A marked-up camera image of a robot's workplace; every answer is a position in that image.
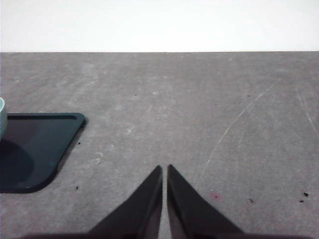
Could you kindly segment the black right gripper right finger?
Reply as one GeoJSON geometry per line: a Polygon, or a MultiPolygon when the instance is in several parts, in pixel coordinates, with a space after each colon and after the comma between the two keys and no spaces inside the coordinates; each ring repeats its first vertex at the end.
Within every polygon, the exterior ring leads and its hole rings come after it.
{"type": "Polygon", "coordinates": [[[205,201],[173,165],[167,168],[167,207],[174,239],[239,239],[245,235],[205,201]]]}

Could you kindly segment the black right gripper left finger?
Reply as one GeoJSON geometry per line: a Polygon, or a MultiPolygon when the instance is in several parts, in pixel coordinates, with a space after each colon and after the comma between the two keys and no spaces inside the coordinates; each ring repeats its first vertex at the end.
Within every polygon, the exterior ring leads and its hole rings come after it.
{"type": "Polygon", "coordinates": [[[115,210],[88,235],[99,239],[156,239],[162,209],[162,168],[158,165],[115,210]]]}

